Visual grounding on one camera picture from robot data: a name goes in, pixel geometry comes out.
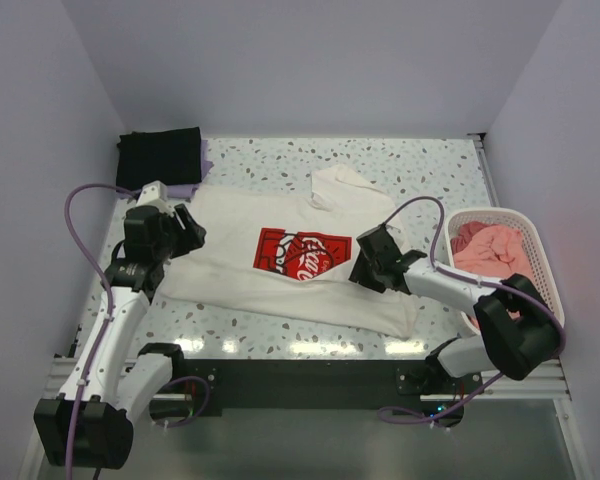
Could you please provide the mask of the white t shirt red print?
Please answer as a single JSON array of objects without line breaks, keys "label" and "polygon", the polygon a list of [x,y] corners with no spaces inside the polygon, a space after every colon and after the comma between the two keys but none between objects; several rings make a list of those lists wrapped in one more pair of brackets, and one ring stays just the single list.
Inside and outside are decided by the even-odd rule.
[{"label": "white t shirt red print", "polygon": [[170,263],[162,296],[401,339],[412,334],[411,297],[349,279],[357,237],[396,209],[355,170],[313,172],[308,197],[206,185],[188,209],[206,230],[205,244]]}]

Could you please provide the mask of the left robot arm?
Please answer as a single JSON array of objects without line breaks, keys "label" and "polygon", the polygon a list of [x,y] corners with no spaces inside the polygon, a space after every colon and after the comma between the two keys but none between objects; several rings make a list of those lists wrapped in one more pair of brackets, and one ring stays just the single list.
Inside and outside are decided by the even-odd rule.
[{"label": "left robot arm", "polygon": [[160,389],[176,392],[187,380],[182,349],[172,343],[147,344],[131,371],[123,368],[165,263],[201,248],[206,231],[183,204],[136,206],[126,212],[123,229],[82,355],[56,396],[34,411],[47,459],[66,470],[121,468],[152,397]]}]

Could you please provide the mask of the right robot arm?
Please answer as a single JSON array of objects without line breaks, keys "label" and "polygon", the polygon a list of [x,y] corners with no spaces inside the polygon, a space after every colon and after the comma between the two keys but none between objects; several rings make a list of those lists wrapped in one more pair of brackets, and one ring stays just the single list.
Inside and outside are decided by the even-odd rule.
[{"label": "right robot arm", "polygon": [[461,377],[487,370],[521,381],[563,351],[562,324],[527,277],[480,277],[444,267],[419,250],[403,252],[384,223],[357,243],[351,282],[436,300],[478,322],[477,336],[450,339],[427,355],[425,379],[432,390],[449,392]]}]

